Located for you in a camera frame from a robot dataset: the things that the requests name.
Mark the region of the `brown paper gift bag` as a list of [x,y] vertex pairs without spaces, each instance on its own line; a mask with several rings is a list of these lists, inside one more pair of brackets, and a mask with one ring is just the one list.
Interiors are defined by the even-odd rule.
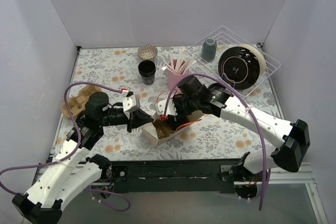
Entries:
[[187,130],[192,124],[199,122],[203,117],[203,112],[198,110],[192,112],[190,115],[182,116],[178,118],[173,116],[167,120],[161,120],[161,114],[163,113],[166,97],[160,98],[162,94],[169,90],[163,91],[157,96],[155,104],[155,113],[153,114],[153,122],[147,123],[141,127],[142,133],[149,140],[153,147],[157,147],[164,142],[176,137],[185,130]]

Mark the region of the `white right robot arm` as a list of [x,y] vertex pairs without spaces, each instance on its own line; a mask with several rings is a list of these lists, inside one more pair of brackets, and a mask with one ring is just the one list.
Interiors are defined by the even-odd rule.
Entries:
[[208,76],[213,83],[200,83],[198,74],[188,74],[173,84],[180,95],[169,98],[178,116],[197,110],[235,122],[259,134],[261,151],[247,152],[238,164],[222,172],[227,180],[248,181],[260,172],[280,167],[288,172],[299,171],[308,148],[310,136],[303,120],[290,122],[269,115],[248,105],[242,96],[222,79]]

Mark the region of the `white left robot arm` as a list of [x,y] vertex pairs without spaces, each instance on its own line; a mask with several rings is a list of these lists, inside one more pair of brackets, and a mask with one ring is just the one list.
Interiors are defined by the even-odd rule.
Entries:
[[106,182],[111,178],[111,161],[100,154],[88,158],[85,166],[71,175],[103,137],[103,128],[126,125],[131,132],[152,121],[131,91],[123,90],[122,101],[115,104],[110,104],[104,92],[91,94],[85,109],[77,115],[76,125],[68,132],[56,163],[25,193],[17,193],[12,203],[31,223],[57,223],[68,203],[82,190],[96,180]]

